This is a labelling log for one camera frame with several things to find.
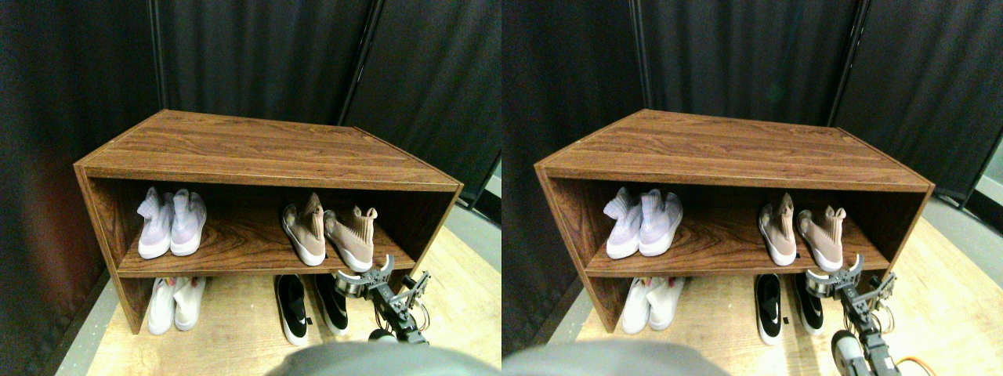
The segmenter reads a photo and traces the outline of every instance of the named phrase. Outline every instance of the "shoe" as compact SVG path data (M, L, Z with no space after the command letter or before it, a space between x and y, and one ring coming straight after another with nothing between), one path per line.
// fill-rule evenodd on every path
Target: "shoe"
M290 204L282 214L282 230L286 231L286 236L293 242L300 260L308 266L320 265L327 255L327 245L321 234L323 229L324 209L320 206L317 194L310 195L303 212L297 212L296 206Z
M334 243L352 271L363 273L373 266L373 221L376 210L369 209L362 216L359 207L351 212L324 212L324 235Z
M275 299L282 317L282 330L289 343L307 344L307 309L304 304L303 282L300 276L287 275L275 278Z
M181 190L175 195L175 221L171 225L171 253L189 256L199 250L206 226L206 203L196 193Z
M804 274L794 276L794 288L797 289L797 303L801 311L801 325L812 336L821 334L822 312L821 299L811 295L807 290L807 278Z
M683 220L683 206L676 194L662 200L658 190L641 195L641 231L638 249L641 255L652 257L664 254L672 247L676 229Z
M617 220L610 232L610 239L606 241L606 254L610 259L634 255L641 243L641 206L631 199L627 187L621 187L616 199L606 205L603 213Z
M180 331L191 330L199 321L202 294L206 291L206 277L181 277L175 290L175 327Z
M676 316L676 307L679 303L679 295L683 292L683 284L686 278L670 277L652 279L651 291L645 296L651 304L651 315L648 318L648 326L652 330L662 331L672 324L672 318Z
M780 279L764 274L755 279L756 322L759 337L767 345L780 342Z
M335 289L334 276L317 275L314 279L317 294L320 295L320 312L324 315L327 329L336 336L348 333L348 312L345 312L345 296Z
M651 315L651 304L648 303L648 292L651 291L650 278L635 278L630 285L630 292L627 293L627 303L624 304L623 323L621 327L624 333L637 334L645 325L648 325L648 317Z
M158 258L171 249L171 224L175 220L174 195L156 195L156 189L146 191L146 200L135 211L142 216L142 233L139 235L139 257Z
M146 328L149 333L159 336L171 329L175 320L175 278L157 278L153 280L153 293L149 297L149 313L146 315Z
M843 220L847 212L842 208L833 211L825 208L825 217L816 224L811 212L802 211L797 215L797 231L804 238L814 256L815 264L825 272L835 272L843 268Z
M783 194L780 206L775 211L769 204L759 211L759 234L762 234L762 239L766 242L769 257L781 267L790 265L797 257L793 217L794 203L787 194Z

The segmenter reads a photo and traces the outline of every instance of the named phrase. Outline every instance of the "wooden shoe cabinet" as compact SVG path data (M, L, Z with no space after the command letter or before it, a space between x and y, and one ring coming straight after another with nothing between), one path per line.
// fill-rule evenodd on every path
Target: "wooden shoe cabinet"
M845 208L844 262L865 258L870 275L895 266L934 184L840 129L642 110L536 165L561 236L610 333L633 277L758 275L818 271L803 240L779 267L756 225L784 193L795 216ZM614 221L603 208L620 186L679 195L683 222L663 255L612 260Z
M73 168L134 334L155 277L349 272L330 244L320 266L306 266L282 230L283 208L302 206L312 192L325 209L376 209L374 264L393 255L399 281L421 262L462 189L358 128L173 110L133 126ZM194 255L139 257L142 218L135 211L149 186L203 197L209 216Z

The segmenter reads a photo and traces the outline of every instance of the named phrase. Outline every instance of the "wire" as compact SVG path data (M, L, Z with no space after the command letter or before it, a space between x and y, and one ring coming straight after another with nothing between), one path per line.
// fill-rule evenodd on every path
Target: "wire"
M905 358L902 358L901 360L899 360L898 363L895 364L895 366L898 367L900 364L905 363L905 362L916 363L917 365L920 366L920 368L923 368L923 372L926 372L927 375L937 376L937 372L934 372L933 367L930 367L930 365L927 364L927 362L924 362L924 361L920 360L920 358L913 357L913 356L907 356Z

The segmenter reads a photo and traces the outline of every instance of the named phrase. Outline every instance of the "black backdrop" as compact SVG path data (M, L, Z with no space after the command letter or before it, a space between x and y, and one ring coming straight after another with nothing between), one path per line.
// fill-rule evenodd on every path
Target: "black backdrop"
M343 118L462 181L464 200L483 189L501 149L492 2L155 3L166 108ZM373 8L371 43L361 45ZM370 48L356 76L360 45Z
M876 3L850 59L864 4L510 5L503 354L547 341L580 289L532 164L642 106L826 125L839 102L835 125L970 193L1003 129L1001 4Z
M159 109L149 36L143 2L0 2L2 375L53 374L104 287L72 163Z

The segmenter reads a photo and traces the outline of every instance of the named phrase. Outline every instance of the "white sneaker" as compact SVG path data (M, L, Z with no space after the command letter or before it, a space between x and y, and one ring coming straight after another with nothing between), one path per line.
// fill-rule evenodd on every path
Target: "white sneaker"
M142 233L139 235L139 257L153 259L168 253L171 248L171 224L175 220L174 195L163 194L163 201L156 189L146 191L146 200L135 212L142 216Z
M149 333L159 336L171 329L175 320L175 289L174 278L157 278L153 280L153 294L149 297L149 313L146 314L146 327Z
M663 200L660 191L651 190L641 195L641 243L638 246L641 255L652 257L664 254L672 247L676 229L683 220L679 197L668 194Z
M606 205L603 213L617 220L610 232L610 239L606 241L606 254L611 259L634 255L641 243L641 206L635 203L625 186Z
M672 318L676 316L676 307L679 303L679 295L683 292L683 284L686 278L670 277L668 279L655 278L651 285L651 291L645 296L651 304L651 317L648 319L648 326L652 330L662 331L672 324Z
M206 277L181 277L175 284L175 326L186 331L199 321L202 293L206 291Z
M175 195L175 221L171 225L171 253L189 256L199 249L206 226L206 203L196 193L181 190Z
M650 278L635 278L630 285L630 292L627 293L627 303L624 304L623 323L621 327L624 333L637 334L645 325L648 325L648 316L651 314L651 304L648 303L647 294L651 291Z

